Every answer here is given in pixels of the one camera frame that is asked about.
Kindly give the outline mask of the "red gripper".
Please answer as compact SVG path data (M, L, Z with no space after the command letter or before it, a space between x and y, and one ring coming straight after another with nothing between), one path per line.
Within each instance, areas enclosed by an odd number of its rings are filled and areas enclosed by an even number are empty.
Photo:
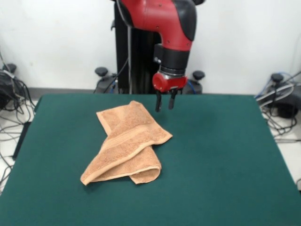
M168 104L168 109L172 110L174 108L174 102L176 95L179 89L182 89L186 83L188 78L186 76L170 76L164 73L155 73L152 77L152 84L154 89L156 90L156 107L155 111L160 112L161 104L162 104L162 96L161 92L170 93L171 97Z

